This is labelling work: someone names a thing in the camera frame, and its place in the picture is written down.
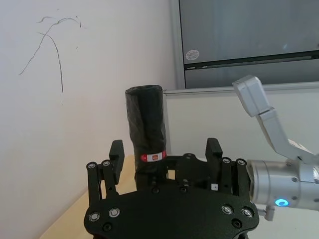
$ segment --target red and white tag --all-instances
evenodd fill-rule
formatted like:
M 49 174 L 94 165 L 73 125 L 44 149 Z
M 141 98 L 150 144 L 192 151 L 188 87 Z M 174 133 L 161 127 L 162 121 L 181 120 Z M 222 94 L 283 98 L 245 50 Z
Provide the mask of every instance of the red and white tag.
M 166 151 L 163 151 L 161 153 L 155 153 L 155 154 L 142 154 L 141 155 L 141 161 L 143 161 L 145 163 L 160 161 L 164 158 L 166 158 Z

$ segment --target wooden table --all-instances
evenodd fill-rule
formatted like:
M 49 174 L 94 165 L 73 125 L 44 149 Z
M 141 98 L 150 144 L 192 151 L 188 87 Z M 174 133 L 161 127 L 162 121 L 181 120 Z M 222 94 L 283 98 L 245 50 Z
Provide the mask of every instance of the wooden table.
M 134 157 L 124 160 L 119 184 L 116 186 L 120 194 L 136 190 L 134 181 Z M 41 237 L 40 239 L 92 239 L 84 228 L 83 221 L 89 207 L 88 192 L 83 194 Z

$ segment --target black plastic wrap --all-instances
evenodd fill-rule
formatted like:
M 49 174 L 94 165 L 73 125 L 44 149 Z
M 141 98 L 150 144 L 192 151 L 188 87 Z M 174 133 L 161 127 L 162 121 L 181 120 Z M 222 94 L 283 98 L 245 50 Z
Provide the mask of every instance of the black plastic wrap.
M 125 92 L 130 137 L 134 146 L 135 171 L 164 177 L 167 170 L 161 163 L 143 162 L 144 154 L 157 154 L 166 150 L 161 86 L 132 87 Z

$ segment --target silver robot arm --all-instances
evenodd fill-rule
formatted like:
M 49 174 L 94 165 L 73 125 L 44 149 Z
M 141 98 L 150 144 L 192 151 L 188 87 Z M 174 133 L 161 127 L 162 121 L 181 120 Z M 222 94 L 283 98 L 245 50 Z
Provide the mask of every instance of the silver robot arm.
M 268 144 L 286 162 L 248 160 L 251 201 L 266 205 L 260 215 L 272 221 L 274 206 L 319 211 L 319 154 L 287 138 L 260 80 L 246 76 L 233 83 L 245 111 L 256 117 Z

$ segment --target whiteboard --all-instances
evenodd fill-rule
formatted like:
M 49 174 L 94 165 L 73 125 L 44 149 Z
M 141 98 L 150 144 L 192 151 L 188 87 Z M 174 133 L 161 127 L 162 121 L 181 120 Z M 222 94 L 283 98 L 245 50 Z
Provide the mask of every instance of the whiteboard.
M 319 89 L 266 91 L 287 136 L 319 152 Z M 267 144 L 256 119 L 250 118 L 234 92 L 185 92 L 164 95 L 167 148 L 171 154 L 205 157 L 206 140 L 215 137 L 223 155 L 255 160 L 285 160 Z M 318 212 L 277 208 L 273 222 L 260 218 L 251 239 L 317 239 Z

